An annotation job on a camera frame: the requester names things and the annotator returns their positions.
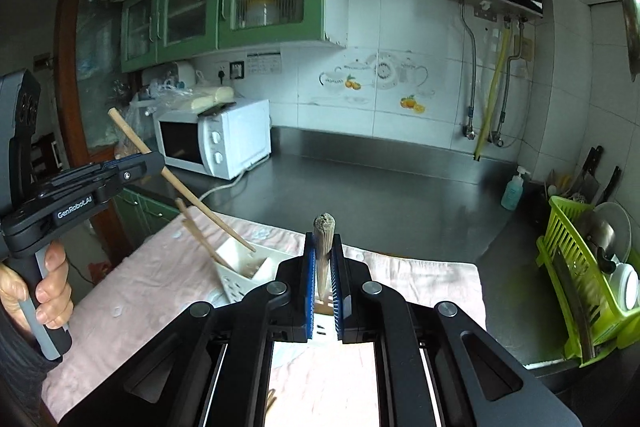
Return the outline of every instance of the pink tablecloth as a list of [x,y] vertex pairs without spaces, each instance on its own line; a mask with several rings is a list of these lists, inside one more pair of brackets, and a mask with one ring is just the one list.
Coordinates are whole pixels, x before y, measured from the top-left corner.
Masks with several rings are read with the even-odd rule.
[[[227,239],[199,210],[192,207],[190,211],[213,247]],[[302,254],[301,233],[221,217],[248,241]],[[56,420],[189,304],[201,300],[214,305],[225,302],[212,260],[180,221],[177,217],[148,240],[76,307],[69,325],[73,346],[43,387],[43,400]],[[474,265],[401,259],[352,247],[345,247],[345,255],[364,261],[374,280],[395,288],[407,301],[433,306],[452,300],[484,327],[482,288]],[[290,346],[300,349],[297,344]],[[370,410],[376,393],[369,344],[303,346],[297,356],[285,359],[272,371],[270,387],[276,389],[278,399],[268,414],[268,425],[290,415],[293,408],[300,425],[322,422],[325,426],[327,421],[334,426],[354,425],[356,418],[361,426],[377,425],[378,413]],[[348,391],[353,390],[354,381],[363,383],[355,395]],[[330,405],[320,407],[321,403]],[[308,414],[308,421],[300,414]]]

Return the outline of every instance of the green dish rack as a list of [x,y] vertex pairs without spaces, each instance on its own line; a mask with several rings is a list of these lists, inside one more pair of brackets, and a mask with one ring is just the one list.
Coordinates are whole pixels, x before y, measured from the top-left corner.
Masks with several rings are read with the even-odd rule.
[[[640,339],[640,308],[628,312],[622,311],[616,302],[609,283],[598,268],[591,250],[580,237],[572,224],[581,213],[593,208],[591,204],[577,203],[572,200],[552,196],[549,199],[551,216],[546,233],[536,242],[540,252],[536,263],[543,264],[549,272],[562,315],[566,323],[569,339],[564,344],[566,359],[580,359],[580,365],[590,365],[606,357],[616,348],[622,349]],[[578,290],[582,306],[591,325],[591,338],[596,357],[584,362],[578,338],[578,330],[569,309],[564,291],[553,267],[556,247],[560,248],[569,267],[572,280]],[[640,255],[634,250],[627,261],[640,273]]]

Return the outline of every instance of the soap dispenser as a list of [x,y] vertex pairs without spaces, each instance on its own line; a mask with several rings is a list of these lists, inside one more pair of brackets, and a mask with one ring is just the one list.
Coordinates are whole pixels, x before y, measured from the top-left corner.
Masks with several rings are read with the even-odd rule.
[[516,174],[511,181],[507,183],[507,188],[505,188],[504,194],[502,195],[502,201],[500,202],[500,204],[507,210],[515,210],[516,206],[518,206],[518,202],[522,197],[524,175],[529,173],[530,172],[524,167],[518,166],[518,174]]

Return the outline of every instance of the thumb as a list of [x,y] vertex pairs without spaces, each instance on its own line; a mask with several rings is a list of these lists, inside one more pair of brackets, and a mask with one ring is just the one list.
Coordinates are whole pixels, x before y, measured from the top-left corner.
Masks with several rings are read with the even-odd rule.
[[7,304],[17,304],[17,301],[26,301],[29,296],[27,285],[22,278],[11,268],[0,263],[0,296]]

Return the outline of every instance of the black sleeve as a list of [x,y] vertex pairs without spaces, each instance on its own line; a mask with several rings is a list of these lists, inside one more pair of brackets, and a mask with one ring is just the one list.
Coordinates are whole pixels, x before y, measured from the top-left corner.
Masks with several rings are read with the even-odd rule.
[[30,346],[0,306],[0,413],[7,425],[38,424],[42,382],[58,363]]

